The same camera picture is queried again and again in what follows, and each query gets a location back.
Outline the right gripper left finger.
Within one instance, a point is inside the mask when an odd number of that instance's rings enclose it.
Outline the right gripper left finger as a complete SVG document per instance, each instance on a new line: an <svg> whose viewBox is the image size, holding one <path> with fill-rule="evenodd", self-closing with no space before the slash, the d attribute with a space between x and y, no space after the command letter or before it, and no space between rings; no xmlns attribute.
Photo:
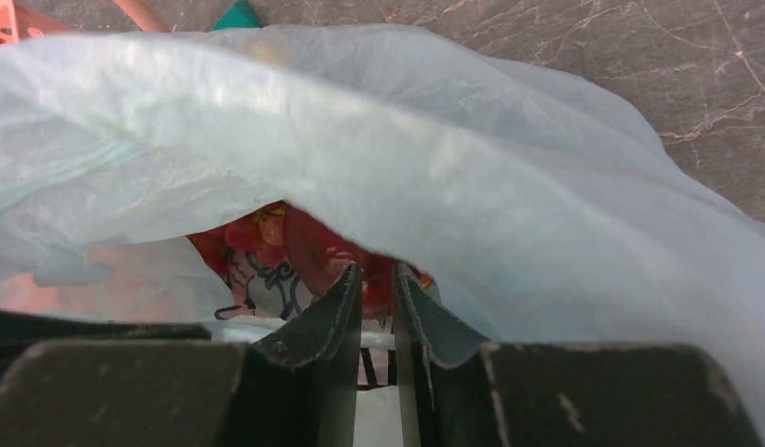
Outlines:
<svg viewBox="0 0 765 447"><path fill-rule="evenodd" d="M362 275L349 264L299 316L249 349L258 446L354 442Z"/></svg>

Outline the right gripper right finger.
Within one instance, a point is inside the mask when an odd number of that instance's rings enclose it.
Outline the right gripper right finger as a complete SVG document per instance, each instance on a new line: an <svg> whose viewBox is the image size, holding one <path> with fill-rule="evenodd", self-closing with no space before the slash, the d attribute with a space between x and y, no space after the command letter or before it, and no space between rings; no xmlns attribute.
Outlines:
<svg viewBox="0 0 765 447"><path fill-rule="evenodd" d="M478 446L490 406L479 357L487 340L431 297L411 269L393 269L396 377L406 446Z"/></svg>

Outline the red fake apple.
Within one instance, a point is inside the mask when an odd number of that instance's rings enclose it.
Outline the red fake apple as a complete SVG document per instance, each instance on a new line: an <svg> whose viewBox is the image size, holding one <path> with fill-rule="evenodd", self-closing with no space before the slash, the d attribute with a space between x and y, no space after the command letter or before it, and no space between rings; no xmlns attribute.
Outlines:
<svg viewBox="0 0 765 447"><path fill-rule="evenodd" d="M323 296L347 265L358 264L363 319L394 314L393 269L398 259L366 251L291 206L285 212L283 232L289 263L315 297Z"/></svg>

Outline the light blue plastic bag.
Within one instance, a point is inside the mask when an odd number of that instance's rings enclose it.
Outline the light blue plastic bag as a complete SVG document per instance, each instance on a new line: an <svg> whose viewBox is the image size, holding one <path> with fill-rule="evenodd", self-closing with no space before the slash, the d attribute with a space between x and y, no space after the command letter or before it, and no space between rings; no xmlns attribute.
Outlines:
<svg viewBox="0 0 765 447"><path fill-rule="evenodd" d="M701 347L765 443L765 224L607 90L397 25L0 47L0 308L211 319L187 236L278 199L489 337Z"/></svg>

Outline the teal wedge block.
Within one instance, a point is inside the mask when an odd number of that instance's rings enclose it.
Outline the teal wedge block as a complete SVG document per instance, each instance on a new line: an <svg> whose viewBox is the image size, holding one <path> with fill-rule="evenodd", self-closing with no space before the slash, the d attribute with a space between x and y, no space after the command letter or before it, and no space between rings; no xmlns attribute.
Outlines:
<svg viewBox="0 0 765 447"><path fill-rule="evenodd" d="M262 22L247 0L233 3L212 25L211 31L233 28L262 28Z"/></svg>

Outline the pink tripod stand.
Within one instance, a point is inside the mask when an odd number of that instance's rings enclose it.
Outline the pink tripod stand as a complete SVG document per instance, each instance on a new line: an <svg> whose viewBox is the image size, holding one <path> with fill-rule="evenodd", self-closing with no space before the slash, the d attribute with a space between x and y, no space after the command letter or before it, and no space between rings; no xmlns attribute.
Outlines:
<svg viewBox="0 0 765 447"><path fill-rule="evenodd" d="M145 32L169 33L170 28L142 0L114 0L114 3Z"/></svg>

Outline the pink plastic basket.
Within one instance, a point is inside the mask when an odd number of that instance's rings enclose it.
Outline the pink plastic basket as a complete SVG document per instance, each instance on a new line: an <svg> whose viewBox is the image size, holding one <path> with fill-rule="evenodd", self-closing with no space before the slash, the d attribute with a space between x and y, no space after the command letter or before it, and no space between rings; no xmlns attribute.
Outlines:
<svg viewBox="0 0 765 447"><path fill-rule="evenodd" d="M21 3L0 0L0 47L66 30L64 24Z"/></svg>

